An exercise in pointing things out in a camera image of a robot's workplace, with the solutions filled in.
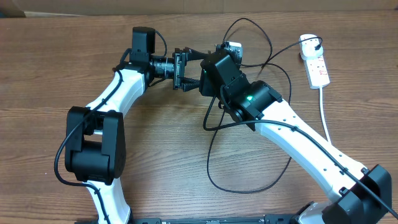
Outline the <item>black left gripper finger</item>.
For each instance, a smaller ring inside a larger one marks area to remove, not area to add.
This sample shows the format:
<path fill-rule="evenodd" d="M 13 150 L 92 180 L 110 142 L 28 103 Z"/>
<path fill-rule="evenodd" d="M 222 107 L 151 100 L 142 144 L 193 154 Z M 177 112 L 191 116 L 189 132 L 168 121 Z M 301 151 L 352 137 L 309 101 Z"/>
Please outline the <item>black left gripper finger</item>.
<path fill-rule="evenodd" d="M 193 89 L 196 89 L 200 86 L 200 81 L 193 79 L 193 78 L 187 78 L 187 77 L 183 77 L 181 80 L 181 89 L 186 92 L 186 91 L 190 91 Z"/>
<path fill-rule="evenodd" d="M 203 60 L 209 56 L 209 53 L 199 52 L 197 50 L 193 50 L 191 48 L 186 47 L 186 61 L 193 61 L 193 60 Z"/>

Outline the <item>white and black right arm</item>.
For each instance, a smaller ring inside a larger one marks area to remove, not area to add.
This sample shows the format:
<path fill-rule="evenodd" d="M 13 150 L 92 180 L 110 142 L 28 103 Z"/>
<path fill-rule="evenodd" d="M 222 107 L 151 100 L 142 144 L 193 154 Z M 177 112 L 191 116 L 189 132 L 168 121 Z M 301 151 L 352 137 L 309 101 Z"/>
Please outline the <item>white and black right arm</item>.
<path fill-rule="evenodd" d="M 312 202 L 292 223 L 377 223 L 392 208 L 392 178 L 342 153 L 299 118 L 264 81 L 250 83 L 226 50 L 201 62 L 202 95 L 219 99 L 233 119 L 281 147 L 321 187 L 327 202 Z"/>

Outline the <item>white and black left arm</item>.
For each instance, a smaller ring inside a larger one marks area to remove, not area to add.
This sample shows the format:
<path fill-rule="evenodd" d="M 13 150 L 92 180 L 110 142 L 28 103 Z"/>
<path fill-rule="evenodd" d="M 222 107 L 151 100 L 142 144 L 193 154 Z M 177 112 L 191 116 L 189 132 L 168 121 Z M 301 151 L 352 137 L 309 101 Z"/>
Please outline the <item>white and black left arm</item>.
<path fill-rule="evenodd" d="M 121 175 L 126 163 L 124 117 L 145 91 L 166 79 L 174 88 L 190 91 L 198 80 L 186 78 L 187 62 L 202 60 L 206 53 L 185 47 L 171 57 L 155 54 L 150 27 L 134 27 L 132 46 L 113 68 L 114 78 L 95 101 L 74 106 L 67 114 L 66 136 L 54 160 L 56 178 L 65 185 L 89 190 L 98 212 L 96 223 L 133 223 L 124 198 Z"/>

